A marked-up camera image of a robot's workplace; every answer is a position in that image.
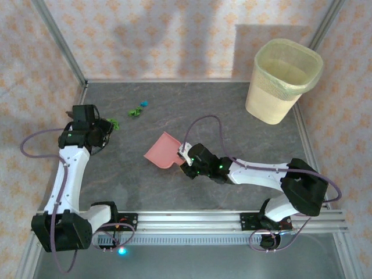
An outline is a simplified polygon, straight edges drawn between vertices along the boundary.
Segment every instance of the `purple cable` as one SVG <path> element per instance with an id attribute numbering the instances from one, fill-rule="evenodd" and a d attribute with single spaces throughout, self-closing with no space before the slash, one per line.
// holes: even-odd
<path id="1" fill-rule="evenodd" d="M 100 226 L 99 228 L 112 227 L 112 226 L 124 226 L 124 227 L 128 227 L 128 228 L 130 228 L 130 229 L 132 230 L 132 235 L 130 236 L 130 238 L 128 238 L 127 241 L 125 241 L 124 243 L 117 245 L 114 249 L 119 249 L 120 246 L 124 246 L 125 244 L 129 243 L 129 242 L 132 240 L 132 238 L 134 237 L 135 229 L 134 229 L 134 227 L 133 227 L 132 225 L 129 225 L 129 224 L 127 224 L 127 223 L 110 223 L 110 224 L 103 224 L 103 225 Z M 110 235 L 107 231 L 100 231 L 100 233 L 105 233 L 105 234 L 108 235 L 108 236 L 109 236 L 109 237 L 110 237 L 110 238 L 111 238 L 115 243 L 118 243 L 118 241 L 117 241 L 117 240 L 116 240 L 112 235 Z M 94 248 L 101 250 L 101 248 L 99 248 L 99 247 L 97 247 L 97 246 L 95 246 L 95 245 L 93 245 L 93 246 L 94 246 Z"/>
<path id="2" fill-rule="evenodd" d="M 219 122 L 219 126 L 220 126 L 220 143 L 221 143 L 222 150 L 226 154 L 226 156 L 230 160 L 232 160 L 234 163 L 236 163 L 239 166 L 244 167 L 246 169 L 252 169 L 252 170 L 264 170 L 264 171 L 285 172 L 285 173 L 305 173 L 305 174 L 310 174 L 310 175 L 319 177 L 320 179 L 326 180 L 326 182 L 328 182 L 329 184 L 331 184 L 335 188 L 335 190 L 337 191 L 337 197 L 336 198 L 330 199 L 330 200 L 327 200 L 327 201 L 324 201 L 324 203 L 335 202 L 335 201 L 338 201 L 338 200 L 341 199 L 342 192 L 341 192 L 340 188 L 336 185 L 336 183 L 333 182 L 332 180 L 330 180 L 328 177 L 326 177 L 326 176 L 324 176 L 324 175 L 322 175 L 320 173 L 316 173 L 315 171 L 311 171 L 311 170 L 297 170 L 297 169 L 274 169 L 272 167 L 256 167 L 256 166 L 244 165 L 244 164 L 238 162 L 226 150 L 225 144 L 223 143 L 222 123 L 221 123 L 221 120 L 217 116 L 215 116 L 215 115 L 202 116 L 202 117 L 199 117 L 198 119 L 196 119 L 194 122 L 191 123 L 191 125 L 187 129 L 187 132 L 186 132 L 186 135 L 185 135 L 185 138 L 184 138 L 182 152 L 184 152 L 184 150 L 185 150 L 185 145 L 186 145 L 186 142 L 187 142 L 187 137 L 188 137 L 188 134 L 190 133 L 190 130 L 191 130 L 192 126 L 194 126 L 196 122 L 198 122 L 198 121 L 200 121 L 200 120 L 202 120 L 204 118 L 208 118 L 208 117 L 215 118 Z"/>
<path id="3" fill-rule="evenodd" d="M 249 239 L 248 239 L 249 247 L 251 247 L 251 249 L 253 249 L 254 251 L 257 251 L 257 252 L 264 252 L 264 253 L 276 252 L 276 251 L 283 251 L 284 249 L 287 249 L 289 246 L 291 246 L 293 242 L 295 242 L 295 240 L 298 238 L 298 235 L 301 233 L 301 231 L 303 230 L 303 228 L 306 226 L 306 224 L 307 224 L 310 220 L 311 220 L 311 218 L 308 218 L 308 219 L 306 220 L 306 222 L 304 222 L 304 224 L 302 225 L 302 227 L 298 230 L 298 232 L 295 234 L 295 236 L 292 237 L 292 239 L 289 241 L 289 243 L 288 243 L 286 246 L 282 247 L 282 248 L 278 248 L 278 249 L 274 249 L 274 250 L 262 250 L 262 249 L 257 249 L 257 248 L 255 248 L 255 247 L 253 247 L 253 245 L 252 245 L 252 238 L 253 238 L 253 236 L 254 236 L 256 233 L 259 233 L 259 232 L 262 232 L 262 231 L 267 231 L 267 232 L 271 235 L 271 237 L 274 238 L 274 245 L 276 245 L 275 235 L 274 235 L 271 231 L 269 231 L 269 230 L 265 230 L 265 229 L 255 230 L 255 231 L 251 234 L 251 236 L 250 236 Z"/>
<path id="4" fill-rule="evenodd" d="M 57 265 L 57 268 L 58 270 L 62 273 L 62 274 L 67 274 L 69 273 L 74 264 L 75 264 L 75 261 L 76 261 L 76 256 L 77 256 L 77 250 L 75 250 L 74 252 L 74 256 L 72 258 L 72 261 L 71 261 L 71 265 L 69 267 L 69 269 L 67 269 L 67 271 L 63 270 L 62 267 L 60 266 L 60 263 L 59 263 L 59 260 L 58 260 L 58 257 L 57 257 L 57 250 L 56 250 L 56 243 L 55 243 L 55 223 L 56 223 L 56 215 L 57 215 L 57 210 L 58 210 L 58 206 L 59 206 L 59 203 L 60 203 L 60 200 L 62 198 L 62 195 L 63 195 L 63 191 L 65 190 L 65 187 L 66 187 L 66 181 L 67 181 L 67 175 L 68 175 L 68 167 L 67 167 L 67 164 L 66 164 L 66 161 L 64 160 L 64 158 L 62 158 L 61 156 L 57 155 L 57 154 L 47 154 L 47 155 L 32 155 L 32 154 L 29 154 L 27 153 L 25 150 L 24 150 L 24 144 L 31 138 L 35 137 L 36 135 L 40 135 L 40 134 L 43 134 L 43 133 L 49 133 L 49 132 L 56 132 L 56 131 L 63 131 L 64 129 L 63 128 L 57 128 L 57 129 L 49 129 L 49 130 L 44 130 L 44 131 L 39 131 L 39 132 L 36 132 L 32 135 L 29 135 L 27 138 L 25 138 L 21 144 L 20 144 L 20 150 L 22 152 L 22 154 L 28 158 L 33 158 L 33 159 L 40 159 L 40 158 L 58 158 L 58 160 L 62 163 L 63 165 L 63 169 L 64 169 L 64 172 L 63 172 L 63 180 L 62 180 L 62 184 L 61 184 L 61 187 L 60 187 L 60 190 L 58 192 L 58 195 L 56 197 L 56 202 L 54 204 L 54 208 L 53 208 L 53 212 L 52 212 L 52 218 L 51 218 L 51 251 L 52 251 L 52 256 L 53 256 L 53 259 Z M 132 229 L 133 231 L 133 234 L 132 236 L 122 245 L 125 245 L 126 243 L 128 243 L 129 241 L 132 240 L 133 236 L 134 236 L 134 228 L 129 225 L 129 224 L 124 224 L 124 223 L 113 223 L 113 224 L 104 224 L 102 226 L 100 226 L 100 228 L 103 228 L 103 227 L 110 227 L 110 226 L 126 226 L 126 227 L 129 227 L 130 229 Z"/>

